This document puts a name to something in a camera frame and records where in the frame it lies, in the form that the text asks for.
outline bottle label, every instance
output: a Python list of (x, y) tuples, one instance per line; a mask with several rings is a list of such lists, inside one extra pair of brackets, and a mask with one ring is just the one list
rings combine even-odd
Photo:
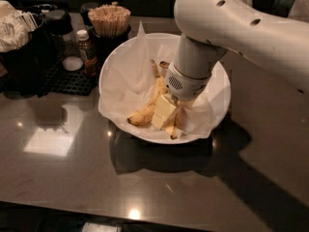
[(97, 57), (85, 61), (85, 73), (89, 77), (95, 77), (99, 74)]
[(90, 49), (79, 49), (82, 60), (90, 60), (96, 57), (96, 50), (94, 47)]

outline black rubber mat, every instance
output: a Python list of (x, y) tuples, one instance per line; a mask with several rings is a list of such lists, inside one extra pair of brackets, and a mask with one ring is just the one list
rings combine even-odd
[[(88, 96), (97, 85), (98, 77), (87, 77), (84, 68), (75, 72), (68, 72), (59, 61), (52, 68), (46, 70), (46, 82), (37, 91), (36, 95), (40, 97), (47, 95), (49, 92), (55, 92)], [(11, 78), (8, 73), (0, 77), (0, 93), (1, 92), (19, 92), (21, 95), (25, 95), (22, 90), (19, 90), (14, 79)]]

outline white robotic arm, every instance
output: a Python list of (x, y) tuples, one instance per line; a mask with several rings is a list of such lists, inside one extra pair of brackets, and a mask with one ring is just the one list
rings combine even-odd
[(309, 24), (258, 12), (248, 3), (176, 0), (183, 35), (166, 74), (172, 95), (189, 101), (202, 93), (226, 49), (309, 92)]

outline white paper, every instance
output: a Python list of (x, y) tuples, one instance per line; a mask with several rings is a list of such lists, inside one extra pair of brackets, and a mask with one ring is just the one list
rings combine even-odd
[(151, 124), (145, 128), (138, 128), (126, 120), (128, 114), (146, 104), (153, 94), (155, 75), (151, 60), (157, 64), (160, 61), (171, 62), (174, 58), (175, 48), (164, 44), (169, 39), (153, 40), (146, 35), (142, 24), (139, 33), (129, 47), (122, 52), (114, 52), (105, 62), (99, 81), (100, 98), (98, 110), (110, 119), (121, 130), (127, 131), (137, 137), (160, 143), (182, 143), (197, 138), (209, 137), (213, 113), (211, 105), (203, 92), (196, 101), (182, 104), (182, 125), (178, 131), (178, 139), (170, 139), (167, 132), (157, 130)]

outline bottle cap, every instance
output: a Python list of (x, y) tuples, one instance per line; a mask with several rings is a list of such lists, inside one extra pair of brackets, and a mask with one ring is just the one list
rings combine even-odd
[(81, 7), (80, 7), (80, 15), (83, 17), (83, 21), (84, 21), (84, 24), (87, 25), (87, 26), (92, 26), (93, 24), (91, 23), (89, 17), (88, 17), (88, 12), (91, 10), (91, 9), (94, 9), (98, 7), (98, 3), (95, 3), (95, 2), (91, 2), (91, 3), (86, 3), (86, 4), (83, 4)]
[(89, 39), (88, 32), (86, 30), (77, 31), (77, 39), (81, 42), (87, 41)]
[(66, 35), (73, 30), (69, 13), (62, 10), (48, 12), (45, 15), (47, 30), (53, 35)]

